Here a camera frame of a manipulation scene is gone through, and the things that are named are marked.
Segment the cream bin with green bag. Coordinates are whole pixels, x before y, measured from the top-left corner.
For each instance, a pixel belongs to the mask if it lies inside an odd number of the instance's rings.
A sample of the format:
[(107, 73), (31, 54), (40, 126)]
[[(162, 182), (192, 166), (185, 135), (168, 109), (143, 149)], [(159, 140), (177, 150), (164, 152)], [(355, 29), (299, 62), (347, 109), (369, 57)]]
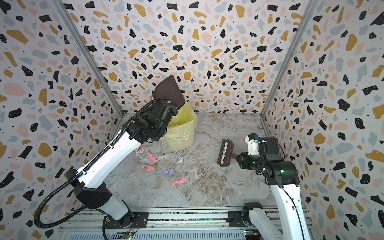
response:
[(164, 136), (171, 151), (176, 152), (189, 148), (195, 141), (195, 130), (198, 117), (192, 107), (186, 102), (179, 110), (167, 127)]

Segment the brown cartoon face hand broom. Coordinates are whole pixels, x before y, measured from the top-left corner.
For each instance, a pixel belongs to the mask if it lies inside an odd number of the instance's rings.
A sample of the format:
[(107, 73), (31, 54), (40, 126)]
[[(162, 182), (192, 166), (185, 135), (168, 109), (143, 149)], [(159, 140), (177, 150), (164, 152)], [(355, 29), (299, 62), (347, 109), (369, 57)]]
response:
[(237, 155), (234, 153), (234, 143), (231, 140), (223, 139), (219, 151), (217, 164), (226, 168), (231, 164), (231, 159), (236, 159)]

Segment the dark brown plastic dustpan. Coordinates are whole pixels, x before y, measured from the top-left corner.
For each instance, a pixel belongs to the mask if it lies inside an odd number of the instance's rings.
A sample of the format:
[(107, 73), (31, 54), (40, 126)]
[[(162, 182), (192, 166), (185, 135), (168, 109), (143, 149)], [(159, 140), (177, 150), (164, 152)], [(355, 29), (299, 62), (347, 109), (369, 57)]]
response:
[(178, 109), (181, 109), (186, 101), (173, 75), (161, 81), (153, 92), (153, 98), (168, 98), (174, 101)]

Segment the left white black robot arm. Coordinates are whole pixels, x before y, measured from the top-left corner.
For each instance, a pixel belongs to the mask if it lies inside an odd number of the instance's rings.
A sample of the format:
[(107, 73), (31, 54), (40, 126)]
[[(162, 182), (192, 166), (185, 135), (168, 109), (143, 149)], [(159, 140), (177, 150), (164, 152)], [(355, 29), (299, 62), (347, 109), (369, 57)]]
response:
[(88, 209), (98, 210), (115, 220), (119, 227), (131, 225), (132, 211), (113, 195), (105, 184), (106, 177), (131, 152), (147, 141), (157, 142), (167, 131), (178, 107), (169, 98), (150, 101), (123, 124), (116, 137), (83, 167), (68, 171), (76, 198)]

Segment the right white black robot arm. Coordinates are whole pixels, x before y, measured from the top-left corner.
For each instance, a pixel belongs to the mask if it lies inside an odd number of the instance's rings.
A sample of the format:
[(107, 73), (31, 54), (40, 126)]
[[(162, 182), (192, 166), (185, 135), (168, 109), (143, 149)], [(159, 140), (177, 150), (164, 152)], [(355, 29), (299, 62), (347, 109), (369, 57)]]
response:
[(276, 138), (250, 134), (245, 142), (248, 150), (236, 160), (241, 169), (253, 170), (265, 178), (277, 203), (281, 227), (276, 227), (258, 204), (244, 206), (244, 222), (256, 227), (264, 240), (309, 240), (296, 166), (285, 160), (285, 152)]

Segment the pink paper scrap upper left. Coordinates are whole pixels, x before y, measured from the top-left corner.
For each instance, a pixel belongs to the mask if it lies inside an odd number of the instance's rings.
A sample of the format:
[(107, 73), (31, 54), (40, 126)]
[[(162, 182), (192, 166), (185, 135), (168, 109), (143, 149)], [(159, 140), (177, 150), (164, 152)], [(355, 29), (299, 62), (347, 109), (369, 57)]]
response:
[(151, 160), (152, 164), (156, 164), (158, 162), (157, 158), (154, 154), (147, 152), (147, 157), (149, 160)]

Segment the pink paper scrap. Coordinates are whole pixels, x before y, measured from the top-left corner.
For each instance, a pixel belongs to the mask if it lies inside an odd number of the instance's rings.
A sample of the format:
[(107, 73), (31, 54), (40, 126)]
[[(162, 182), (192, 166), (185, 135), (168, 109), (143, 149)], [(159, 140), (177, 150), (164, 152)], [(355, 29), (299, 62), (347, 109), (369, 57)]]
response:
[(176, 180), (172, 183), (172, 187), (175, 188), (176, 185), (183, 184), (187, 182), (187, 178), (182, 178), (180, 180)]
[(155, 167), (151, 165), (143, 165), (141, 169), (145, 170), (146, 172), (154, 172), (156, 170)]
[(156, 164), (158, 162), (157, 158), (154, 154), (147, 152), (147, 157), (149, 160), (151, 160), (152, 164)]

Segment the white blue paper scrap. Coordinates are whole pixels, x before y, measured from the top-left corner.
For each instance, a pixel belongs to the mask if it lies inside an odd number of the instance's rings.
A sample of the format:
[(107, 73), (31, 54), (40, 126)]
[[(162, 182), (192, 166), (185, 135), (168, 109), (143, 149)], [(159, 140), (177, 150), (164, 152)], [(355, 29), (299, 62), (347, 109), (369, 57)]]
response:
[(177, 151), (177, 157), (178, 157), (177, 165), (182, 164), (184, 162), (184, 158), (179, 151)]

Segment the purple paper scrap centre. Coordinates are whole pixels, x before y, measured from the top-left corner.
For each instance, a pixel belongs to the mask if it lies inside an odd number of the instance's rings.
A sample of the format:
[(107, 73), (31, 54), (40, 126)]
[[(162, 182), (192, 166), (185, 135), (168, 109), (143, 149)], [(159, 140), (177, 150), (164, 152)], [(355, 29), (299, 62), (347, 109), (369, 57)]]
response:
[(175, 169), (171, 168), (171, 169), (161, 171), (161, 174), (164, 176), (169, 176), (169, 175), (173, 174), (174, 172), (175, 172)]

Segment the pink paper scrap front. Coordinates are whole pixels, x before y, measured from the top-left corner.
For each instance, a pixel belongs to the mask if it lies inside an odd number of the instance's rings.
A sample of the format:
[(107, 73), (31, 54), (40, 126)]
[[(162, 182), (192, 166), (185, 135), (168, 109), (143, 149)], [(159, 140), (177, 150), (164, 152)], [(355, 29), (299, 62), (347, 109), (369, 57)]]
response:
[(182, 178), (180, 180), (176, 180), (172, 183), (172, 187), (175, 188), (176, 185), (183, 184), (187, 182), (187, 178)]

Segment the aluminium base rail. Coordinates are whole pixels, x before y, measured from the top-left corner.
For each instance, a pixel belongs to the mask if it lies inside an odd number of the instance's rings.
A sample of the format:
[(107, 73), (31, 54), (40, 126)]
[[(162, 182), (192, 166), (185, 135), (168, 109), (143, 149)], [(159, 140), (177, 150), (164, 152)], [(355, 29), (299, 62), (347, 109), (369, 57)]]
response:
[(133, 224), (119, 228), (98, 211), (84, 210), (58, 229), (59, 240), (261, 240), (245, 221), (245, 209), (260, 207), (279, 231), (277, 206), (246, 203), (242, 207), (134, 208)]

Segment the left aluminium corner post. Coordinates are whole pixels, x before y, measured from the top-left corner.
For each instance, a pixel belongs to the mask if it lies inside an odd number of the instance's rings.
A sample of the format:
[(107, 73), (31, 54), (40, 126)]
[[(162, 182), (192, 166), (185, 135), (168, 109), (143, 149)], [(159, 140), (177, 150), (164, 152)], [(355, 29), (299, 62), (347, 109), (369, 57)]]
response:
[(87, 45), (82, 40), (81, 34), (79, 33), (78, 29), (76, 28), (76, 25), (71, 19), (70, 14), (67, 12), (63, 1), (52, 1), (52, 4), (55, 10), (57, 11), (58, 15), (60, 16), (60, 18), (63, 20), (69, 33), (73, 37), (73, 40), (77, 44), (81, 54), (85, 58), (92, 73), (95, 74), (107, 98), (111, 102), (111, 108), (118, 114), (119, 118), (123, 118), (124, 116), (123, 111), (120, 109), (117, 100), (115, 99), (114, 95), (112, 94), (112, 91), (110, 90), (107, 82), (104, 79), (104, 76), (102, 75), (100, 69), (98, 68), (94, 58), (90, 54), (87, 48)]

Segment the aluminium corner post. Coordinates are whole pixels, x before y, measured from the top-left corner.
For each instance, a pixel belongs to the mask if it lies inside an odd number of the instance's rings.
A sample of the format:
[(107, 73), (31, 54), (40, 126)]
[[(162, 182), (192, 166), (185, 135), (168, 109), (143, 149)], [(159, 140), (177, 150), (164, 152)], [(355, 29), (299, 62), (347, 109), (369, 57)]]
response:
[(104, 76), (102, 75), (100, 69), (98, 68), (94, 58), (90, 54), (87, 48), (87, 45), (82, 40), (81, 34), (79, 33), (78, 29), (76, 28), (76, 25), (71, 19), (70, 14), (67, 12), (63, 1), (52, 1), (52, 4), (55, 10), (57, 11), (58, 15), (60, 16), (60, 18), (63, 20), (69, 33), (73, 37), (73, 40), (77, 44), (81, 54), (85, 58), (92, 73), (95, 74), (107, 98), (111, 102), (111, 108), (118, 114), (119, 118), (123, 118), (124, 116), (123, 111), (120, 109), (117, 100), (115, 99), (114, 95), (112, 94), (112, 91), (110, 90), (107, 82), (104, 79)]
[(298, 30), (296, 31), (296, 34), (293, 38), (293, 41), (290, 45), (290, 47), (288, 48), (288, 52), (283, 60), (283, 63), (282, 63), (282, 66), (278, 72), (278, 75), (277, 75), (277, 78), (273, 84), (273, 86), (271, 87), (271, 91), (270, 91), (270, 94), (269, 96), (267, 97), (267, 100), (265, 102), (265, 105), (262, 109), (262, 112), (261, 112), (261, 118), (262, 120), (264, 119), (264, 117), (267, 115), (268, 113), (268, 108), (269, 106), (272, 104), (273, 102), (273, 99), (274, 99), (274, 95), (275, 93), (278, 91), (278, 87), (279, 85), (281, 84), (282, 80), (283, 80), (283, 77), (289, 67), (289, 64), (291, 62), (291, 59), (294, 57), (295, 55), (295, 52), (296, 52), (296, 49), (300, 43), (300, 40), (306, 30), (306, 27), (310, 21), (310, 18), (311, 16), (313, 15), (317, 5), (318, 5), (319, 1), (318, 0), (310, 0), (307, 7), (306, 7), (306, 10), (304, 12), (304, 15), (303, 15), (303, 18), (298, 26)]

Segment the right aluminium corner post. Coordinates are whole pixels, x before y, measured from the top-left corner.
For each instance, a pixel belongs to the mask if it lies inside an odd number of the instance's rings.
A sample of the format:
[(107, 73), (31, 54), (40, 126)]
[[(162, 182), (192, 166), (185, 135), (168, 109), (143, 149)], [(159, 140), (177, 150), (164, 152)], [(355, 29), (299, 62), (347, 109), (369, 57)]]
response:
[(273, 99), (274, 99), (274, 95), (275, 93), (278, 91), (278, 87), (279, 85), (281, 84), (282, 80), (283, 80), (283, 77), (289, 67), (289, 64), (291, 62), (291, 59), (294, 57), (295, 55), (295, 52), (296, 52), (296, 49), (300, 43), (300, 40), (306, 30), (306, 27), (310, 21), (310, 18), (311, 16), (313, 15), (317, 5), (318, 5), (319, 1), (318, 0), (310, 0), (307, 7), (306, 7), (306, 10), (304, 12), (304, 15), (303, 15), (303, 18), (298, 26), (298, 30), (296, 31), (296, 34), (293, 38), (293, 41), (290, 45), (290, 47), (288, 48), (288, 52), (283, 60), (283, 63), (282, 63), (282, 66), (278, 72), (278, 75), (277, 75), (277, 78), (273, 84), (273, 86), (271, 87), (271, 91), (270, 91), (270, 94), (269, 96), (267, 97), (267, 100), (265, 102), (265, 105), (262, 109), (262, 112), (261, 112), (261, 118), (262, 120), (264, 119), (264, 117), (267, 115), (268, 113), (268, 108), (269, 106), (272, 104), (273, 102)]

